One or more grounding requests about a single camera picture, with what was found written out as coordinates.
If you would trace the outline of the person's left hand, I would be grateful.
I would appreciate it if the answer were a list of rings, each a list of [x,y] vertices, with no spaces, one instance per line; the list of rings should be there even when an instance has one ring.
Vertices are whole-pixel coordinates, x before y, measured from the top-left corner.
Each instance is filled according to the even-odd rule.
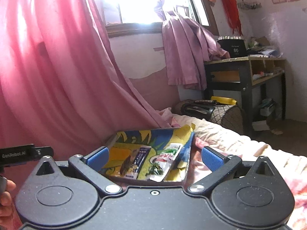
[[[1,227],[4,229],[9,229],[12,225],[14,210],[10,192],[15,188],[16,184],[11,180],[7,180],[6,191],[1,193]]]

